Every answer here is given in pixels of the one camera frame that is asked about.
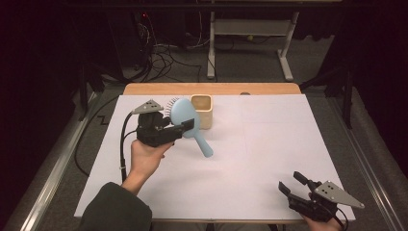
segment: cable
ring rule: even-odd
[[[136,133],[136,130],[134,130],[134,131],[129,132],[128,134],[126,134],[126,136],[124,137],[124,139],[126,140],[126,138],[127,138],[129,135],[133,134],[133,133]]]
[[[78,147],[79,147],[79,145],[81,144],[82,138],[83,138],[84,134],[86,133],[86,131],[87,131],[87,129],[88,129],[90,123],[92,122],[92,120],[96,117],[96,115],[98,115],[98,113],[99,113],[103,108],[105,108],[109,103],[113,102],[113,101],[114,101],[115,99],[117,99],[118,97],[119,97],[119,96],[116,96],[116,97],[114,97],[114,98],[108,100],[108,102],[106,102],[104,105],[102,105],[102,106],[95,112],[95,114],[89,119],[87,125],[85,126],[85,128],[84,128],[83,132],[81,133],[81,136],[79,137],[79,140],[78,140],[78,142],[77,142],[77,144],[76,144],[76,146],[75,146],[75,150],[74,150],[75,166],[76,166],[84,175],[86,175],[87,177],[89,177],[89,173],[87,173],[87,172],[80,166],[80,164],[79,164],[79,162],[78,162]]]
[[[273,38],[273,36],[268,36],[261,41],[254,41],[254,40],[249,40],[247,37],[243,37],[243,36],[229,36],[229,37],[231,37],[231,39],[241,40],[241,41],[245,41],[245,42],[249,42],[253,44],[262,44],[268,41],[269,39]]]
[[[162,77],[164,77],[164,76],[167,77],[167,78],[173,79],[173,80],[175,80],[175,81],[178,81],[178,82],[183,82],[183,81],[180,81],[180,80],[177,80],[177,79],[174,79],[174,78],[172,78],[172,77],[167,76],[167,74],[168,74],[168,73],[170,72],[170,70],[171,70],[171,67],[172,67],[173,63],[177,63],[177,64],[181,64],[181,65],[185,65],[185,66],[191,66],[191,67],[198,67],[197,78],[199,77],[199,74],[200,74],[201,68],[202,68],[201,65],[198,65],[198,64],[185,64],[185,63],[182,63],[182,62],[180,62],[180,61],[177,61],[177,60],[171,55],[170,45],[169,45],[169,44],[167,45],[167,47],[165,47],[163,44],[160,44],[160,45],[158,45],[158,46],[164,47],[164,48],[165,48],[165,51],[158,52],[158,53],[155,54],[156,56],[159,56],[160,59],[153,61],[153,64],[156,63],[156,62],[162,61],[162,62],[164,63],[164,66],[161,66],[161,67],[160,67],[160,70],[159,70],[158,67],[153,67],[153,69],[156,70],[156,71],[158,71],[159,73],[156,74],[156,76],[154,76],[154,77],[152,77],[152,78],[150,78],[150,79],[146,79],[145,82],[151,82],[151,81],[154,81],[154,80],[156,80],[156,79],[162,78]]]
[[[342,211],[341,209],[338,208],[338,210],[340,210],[340,211],[343,213],[344,217],[345,217],[345,220],[346,220],[346,228],[344,228],[344,225],[343,225],[342,221],[339,220],[339,218],[337,218],[337,216],[336,216],[335,214],[332,214],[329,209],[327,209],[326,207],[324,207],[324,206],[323,206],[322,204],[320,204],[320,203],[317,203],[317,204],[320,206],[320,208],[322,208],[323,210],[325,210],[333,219],[335,219],[337,223],[340,224],[340,226],[342,227],[342,230],[344,230],[344,231],[347,230],[347,228],[348,228],[348,220],[347,220],[347,217],[345,216],[345,214],[343,213],[343,211]]]
[[[129,113],[125,121],[123,122],[123,127],[122,127],[122,133],[120,135],[120,172],[122,174],[122,182],[126,180],[126,160],[125,160],[125,155],[123,153],[123,143],[125,142],[125,130],[126,130],[126,125],[129,121],[129,118],[132,116],[132,113]]]
[[[217,77],[217,71],[216,71],[216,67],[214,66],[213,62],[211,62],[210,58],[207,58],[208,63],[210,63],[210,65],[213,67],[214,69],[214,78],[216,79],[216,83],[218,83],[218,77]]]
[[[185,83],[185,82],[184,82],[184,81],[182,81],[182,80],[179,80],[179,79],[176,79],[176,78],[173,78],[173,77],[167,76],[167,75],[165,75],[165,77],[167,77],[168,79],[172,79],[172,80],[174,80],[174,81],[176,81],[176,82],[179,82],[179,83]]]
[[[143,67],[143,69],[142,69],[140,72],[138,72],[137,74],[135,74],[135,75],[132,76],[132,77],[128,77],[127,79],[128,79],[131,83],[135,83],[135,80],[137,80],[137,79],[139,79],[139,78],[141,78],[141,77],[147,75],[147,74],[150,72],[151,67],[152,67],[152,66],[151,66],[151,62],[148,60],[148,61],[146,62],[146,64],[145,64],[145,66]],[[103,75],[101,75],[101,78],[102,78],[102,80],[103,80],[105,83],[109,83],[109,84],[121,84],[121,85],[123,85],[123,82],[118,81],[118,80],[116,80],[116,79],[110,79],[110,78],[107,78],[106,76],[103,76]]]
[[[201,43],[201,44],[197,44],[197,45],[195,45],[195,46],[188,46],[187,49],[194,49],[194,48],[197,48],[197,47],[200,47],[200,46],[204,46],[204,45],[206,45],[209,41],[210,41],[210,40],[207,39],[206,41],[204,41],[204,42]]]
[[[200,38],[198,39],[198,42],[195,46],[197,46],[198,44],[200,44],[201,41],[201,36],[203,33],[203,23],[202,23],[202,19],[201,19],[201,12],[198,12],[199,18],[200,18]]]
[[[343,210],[339,209],[339,211],[343,214],[344,218],[345,218],[345,228],[344,231],[346,231],[348,229],[348,218],[345,215],[345,213],[343,212]]]
[[[158,43],[157,43],[157,40],[156,40],[156,35],[154,34],[154,29],[153,29],[152,21],[150,20],[149,14],[145,13],[145,15],[146,15],[147,20],[149,20],[150,28],[152,29],[153,39],[154,39],[154,41],[155,41],[155,45],[157,45]]]

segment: white paper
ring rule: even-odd
[[[149,99],[165,106],[174,97],[190,98],[119,97],[75,217],[82,216],[104,184],[121,184],[119,141],[125,117]],[[278,190],[279,181],[306,199],[309,189],[293,178],[294,171],[343,187],[305,95],[213,95],[213,99],[213,127],[200,132],[214,155],[205,158],[194,139],[176,141],[139,194],[154,219],[299,220]],[[127,132],[136,129],[137,119],[131,117]],[[130,135],[124,144],[128,169],[135,138]],[[349,220],[355,219],[348,206],[340,208]]]

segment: dark jacket sleeve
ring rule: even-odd
[[[78,230],[146,230],[152,212],[139,198],[117,184],[108,183],[85,210]]]

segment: light blue hairbrush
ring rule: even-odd
[[[190,119],[194,119],[194,127],[189,131],[183,133],[185,138],[195,138],[200,147],[202,153],[205,157],[213,156],[213,149],[207,142],[204,140],[203,136],[200,133],[200,116],[195,111],[194,106],[187,98],[181,98],[176,101],[173,101],[173,105],[170,110],[170,120],[174,125],[180,125],[182,122],[185,122]]]

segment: hand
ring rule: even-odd
[[[156,171],[160,161],[165,157],[165,152],[173,145],[173,142],[151,147],[135,140],[131,145],[132,162],[129,175],[123,182],[122,187],[137,195],[141,186]]]
[[[341,231],[342,227],[335,219],[331,218],[327,222],[314,221],[306,216],[301,215],[309,225],[311,231]]]

